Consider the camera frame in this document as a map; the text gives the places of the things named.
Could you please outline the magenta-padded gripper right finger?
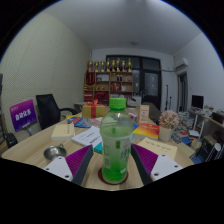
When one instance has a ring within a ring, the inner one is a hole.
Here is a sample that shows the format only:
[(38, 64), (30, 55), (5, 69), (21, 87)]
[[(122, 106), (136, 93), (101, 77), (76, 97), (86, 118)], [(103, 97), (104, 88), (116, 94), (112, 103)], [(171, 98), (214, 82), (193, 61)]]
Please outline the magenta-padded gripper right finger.
[(182, 166), (172, 160), (168, 155), (157, 155), (136, 144), (131, 145), (131, 155), (144, 185), (182, 169)]

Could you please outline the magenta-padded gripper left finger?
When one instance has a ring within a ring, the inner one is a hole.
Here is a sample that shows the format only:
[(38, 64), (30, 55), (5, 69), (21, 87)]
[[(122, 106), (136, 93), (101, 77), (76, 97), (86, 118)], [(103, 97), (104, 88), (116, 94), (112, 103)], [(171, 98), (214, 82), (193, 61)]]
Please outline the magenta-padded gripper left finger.
[(57, 156), (44, 170), (81, 185), (92, 156), (93, 147), (85, 146), (67, 157)]

